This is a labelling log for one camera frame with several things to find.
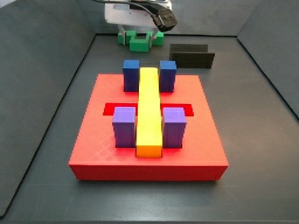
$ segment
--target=block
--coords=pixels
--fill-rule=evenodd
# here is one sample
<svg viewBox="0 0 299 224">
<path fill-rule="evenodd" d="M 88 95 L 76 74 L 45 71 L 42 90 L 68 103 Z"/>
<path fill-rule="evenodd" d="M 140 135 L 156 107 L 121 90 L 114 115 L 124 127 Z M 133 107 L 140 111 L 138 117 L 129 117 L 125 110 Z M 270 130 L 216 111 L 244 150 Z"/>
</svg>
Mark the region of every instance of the block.
<svg viewBox="0 0 299 224">
<path fill-rule="evenodd" d="M 170 44 L 169 60 L 177 68 L 210 68 L 214 52 L 208 52 L 208 45 Z"/>
<path fill-rule="evenodd" d="M 145 34 L 144 38 L 138 38 L 137 36 L 132 37 L 129 40 L 129 51 L 146 53 L 149 51 L 149 39 L 149 32 Z"/>
<path fill-rule="evenodd" d="M 192 116 L 180 149 L 162 149 L 162 157 L 136 157 L 136 149 L 116 148 L 112 115 L 101 115 L 106 102 L 137 103 L 137 93 L 124 93 L 122 74 L 100 74 L 94 83 L 69 168 L 78 180 L 214 181 L 229 163 L 212 120 L 198 76 L 176 75 L 174 92 L 160 94 L 164 105 L 190 104 Z"/>
<path fill-rule="evenodd" d="M 158 158 L 162 155 L 162 126 L 157 68 L 140 68 L 136 156 Z"/>
<path fill-rule="evenodd" d="M 160 92 L 172 93 L 173 83 L 176 75 L 174 61 L 161 60 L 160 61 Z"/>
<path fill-rule="evenodd" d="M 136 31 L 125 31 L 125 44 L 129 44 L 130 39 L 136 36 Z M 117 33 L 117 43 L 120 45 L 124 44 L 124 37 L 121 35 L 121 32 Z"/>
<path fill-rule="evenodd" d="M 162 148 L 182 147 L 186 120 L 182 108 L 162 109 Z"/>
<path fill-rule="evenodd" d="M 153 39 L 153 46 L 161 46 L 164 44 L 164 33 L 162 32 L 157 32 L 154 34 L 154 39 Z"/>
<path fill-rule="evenodd" d="M 136 147 L 136 108 L 116 107 L 112 119 L 116 147 Z"/>
<path fill-rule="evenodd" d="M 137 92 L 138 89 L 138 60 L 124 60 L 122 73 L 124 73 L 124 91 Z"/>
</svg>

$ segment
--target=green object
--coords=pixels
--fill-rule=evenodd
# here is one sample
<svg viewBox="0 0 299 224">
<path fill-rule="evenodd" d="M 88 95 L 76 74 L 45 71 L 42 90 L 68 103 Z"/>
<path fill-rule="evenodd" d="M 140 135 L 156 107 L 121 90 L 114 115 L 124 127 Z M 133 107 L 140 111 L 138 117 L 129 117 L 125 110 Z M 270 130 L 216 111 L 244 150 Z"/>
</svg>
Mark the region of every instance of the green object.
<svg viewBox="0 0 299 224">
<path fill-rule="evenodd" d="M 121 33 L 117 34 L 116 39 L 117 39 L 117 43 L 120 45 L 122 45 L 124 44 L 124 37 L 122 37 Z"/>
<path fill-rule="evenodd" d="M 149 40 L 152 34 L 153 32 L 148 31 L 145 34 L 145 38 L 138 38 L 136 35 L 136 31 L 125 31 L 125 44 L 129 45 L 130 52 L 146 53 L 149 51 Z M 121 36 L 121 32 L 117 34 L 117 43 L 120 45 L 124 44 L 124 37 Z M 164 44 L 164 33 L 158 31 L 154 35 L 152 46 L 161 46 L 162 44 Z"/>
<path fill-rule="evenodd" d="M 129 41 L 129 51 L 146 53 L 149 51 L 149 39 L 150 32 L 145 34 L 145 38 L 137 38 L 136 36 L 130 38 Z"/>
<path fill-rule="evenodd" d="M 133 38 L 136 36 L 136 31 L 125 31 L 125 44 L 129 44 L 129 40 L 130 38 Z M 124 44 L 124 37 L 121 35 L 121 32 L 117 34 L 117 43 L 120 45 Z"/>
<path fill-rule="evenodd" d="M 157 32 L 154 35 L 154 39 L 153 39 L 153 46 L 161 46 L 164 44 L 164 33 L 162 32 Z"/>
<path fill-rule="evenodd" d="M 126 31 L 125 32 L 125 43 L 129 44 L 130 39 L 136 37 L 136 31 Z"/>
</svg>

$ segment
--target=red platform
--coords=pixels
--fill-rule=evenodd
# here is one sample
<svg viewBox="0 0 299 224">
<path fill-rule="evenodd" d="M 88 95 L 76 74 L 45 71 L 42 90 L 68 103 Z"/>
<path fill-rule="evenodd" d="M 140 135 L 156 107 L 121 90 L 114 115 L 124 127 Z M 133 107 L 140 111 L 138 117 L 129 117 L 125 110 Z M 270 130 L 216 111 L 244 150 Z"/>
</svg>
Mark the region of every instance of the red platform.
<svg viewBox="0 0 299 224">
<path fill-rule="evenodd" d="M 106 103 L 137 103 L 137 93 L 124 93 L 121 74 L 101 74 L 89 98 L 69 168 L 80 180 L 197 181 L 217 180 L 228 168 L 220 137 L 197 76 L 176 75 L 172 94 L 161 104 L 190 104 L 181 149 L 162 149 L 161 158 L 136 157 L 136 150 L 116 148 Z"/>
</svg>

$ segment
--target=white robot part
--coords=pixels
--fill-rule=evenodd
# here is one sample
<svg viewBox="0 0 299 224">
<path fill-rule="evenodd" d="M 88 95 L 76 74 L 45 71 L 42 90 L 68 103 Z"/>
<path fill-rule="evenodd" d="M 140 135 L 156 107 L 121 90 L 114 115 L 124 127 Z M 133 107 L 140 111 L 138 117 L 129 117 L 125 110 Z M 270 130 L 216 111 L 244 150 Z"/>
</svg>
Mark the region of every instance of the white robot part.
<svg viewBox="0 0 299 224">
<path fill-rule="evenodd" d="M 169 0 L 146 1 L 160 4 L 164 8 L 172 9 L 172 2 Z M 114 25 L 132 25 L 148 28 L 156 28 L 154 22 L 144 10 L 130 10 L 128 4 L 105 3 L 105 20 Z"/>
</svg>

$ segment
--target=yellow block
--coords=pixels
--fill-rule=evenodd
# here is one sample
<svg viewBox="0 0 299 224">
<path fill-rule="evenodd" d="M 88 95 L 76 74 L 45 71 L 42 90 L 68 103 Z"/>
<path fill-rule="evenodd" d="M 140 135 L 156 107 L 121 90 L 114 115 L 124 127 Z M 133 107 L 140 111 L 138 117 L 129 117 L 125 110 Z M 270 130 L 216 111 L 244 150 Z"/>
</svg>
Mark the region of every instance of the yellow block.
<svg viewBox="0 0 299 224">
<path fill-rule="evenodd" d="M 134 145 L 138 158 L 158 158 L 162 155 L 158 74 L 153 67 L 140 68 Z"/>
</svg>

